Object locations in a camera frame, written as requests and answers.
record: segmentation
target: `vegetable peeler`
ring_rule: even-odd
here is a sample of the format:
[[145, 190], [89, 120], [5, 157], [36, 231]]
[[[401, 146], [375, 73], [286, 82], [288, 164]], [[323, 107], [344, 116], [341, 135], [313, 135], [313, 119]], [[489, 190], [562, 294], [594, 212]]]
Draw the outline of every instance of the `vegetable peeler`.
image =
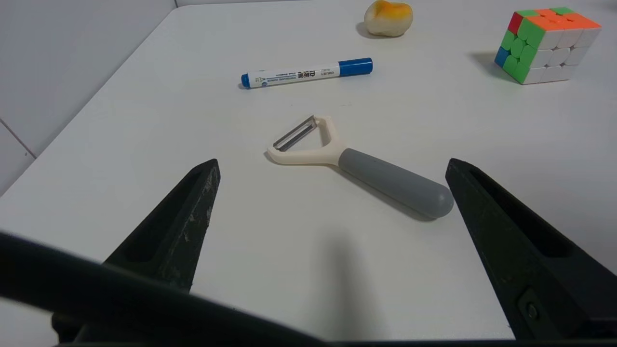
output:
[[[287, 152], [317, 127], [323, 127], [329, 143], [318, 149]], [[340, 139], [332, 118], [310, 116], [268, 148], [279, 164], [329, 164], [340, 167], [360, 181], [430, 218], [447, 215], [454, 205], [448, 188], [411, 171], [348, 148]]]

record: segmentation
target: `table surface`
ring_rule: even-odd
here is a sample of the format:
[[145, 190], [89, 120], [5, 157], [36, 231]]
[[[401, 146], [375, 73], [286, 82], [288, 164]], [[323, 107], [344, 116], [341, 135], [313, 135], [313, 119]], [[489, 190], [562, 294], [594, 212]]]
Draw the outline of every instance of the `table surface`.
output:
[[[265, 148], [310, 114], [354, 148], [445, 184], [487, 172], [612, 271], [617, 4], [574, 78], [521, 86], [492, 62], [536, 1], [415, 1], [370, 38], [371, 0], [174, 10], [0, 199], [0, 228], [103, 261], [195, 165], [222, 181], [192, 293], [327, 340], [512, 338], [459, 211], [427, 222], [325, 166]], [[244, 90], [246, 71], [372, 57], [371, 75]], [[319, 142], [318, 135], [306, 146]], [[2, 345], [51, 345], [49, 314], [7, 301]]]

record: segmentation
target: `marker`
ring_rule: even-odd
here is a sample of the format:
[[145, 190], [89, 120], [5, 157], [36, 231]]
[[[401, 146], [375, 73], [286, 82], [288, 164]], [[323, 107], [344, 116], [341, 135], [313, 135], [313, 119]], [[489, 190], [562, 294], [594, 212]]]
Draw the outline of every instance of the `marker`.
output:
[[363, 75], [373, 71], [371, 58], [340, 61], [332, 64], [315, 65], [302, 69], [259, 70], [242, 75], [242, 86], [247, 89], [262, 86], [283, 85], [322, 78]]

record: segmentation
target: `green sticker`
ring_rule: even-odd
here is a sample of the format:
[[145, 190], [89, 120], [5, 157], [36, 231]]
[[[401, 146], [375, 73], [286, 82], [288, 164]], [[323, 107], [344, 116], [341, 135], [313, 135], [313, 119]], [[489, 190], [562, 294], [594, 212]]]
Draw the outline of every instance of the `green sticker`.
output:
[[512, 54], [515, 58], [521, 57], [521, 52], [523, 52], [523, 47], [525, 47], [525, 42], [519, 38], [516, 38], [514, 42], [512, 42], [512, 49], [510, 50], [510, 54]]
[[565, 15], [566, 13], [576, 13], [575, 11], [567, 7], [553, 7], [550, 10], [558, 15]]
[[512, 41], [514, 41], [515, 38], [516, 35], [514, 35], [510, 30], [506, 30], [502, 40], [502, 47], [506, 51], [509, 51], [510, 47], [512, 47]]
[[532, 17], [535, 15], [540, 15], [538, 12], [534, 10], [521, 10], [521, 11], [516, 11], [516, 13], [518, 13], [519, 15], [523, 17]]
[[521, 52], [521, 64], [530, 67], [531, 63], [534, 62], [534, 58], [536, 57], [536, 53], [538, 53], [538, 50], [536, 48], [533, 48], [530, 45], [526, 45], [523, 48], [523, 52]]
[[523, 84], [523, 82], [525, 82], [525, 78], [527, 78], [528, 73], [529, 73], [529, 67], [519, 62], [516, 65], [516, 69], [514, 70], [512, 77], [514, 77], [514, 79], [517, 80], [518, 83]]
[[510, 55], [505, 59], [505, 63], [503, 63], [503, 69], [511, 76], [514, 76], [514, 71], [516, 70], [517, 65], [518, 59]]
[[542, 39], [544, 38], [544, 33], [546, 31], [531, 22], [529, 22], [528, 30], [529, 30], [529, 35], [527, 37], [526, 42], [528, 45], [537, 49], [540, 46], [540, 43], [542, 42]]

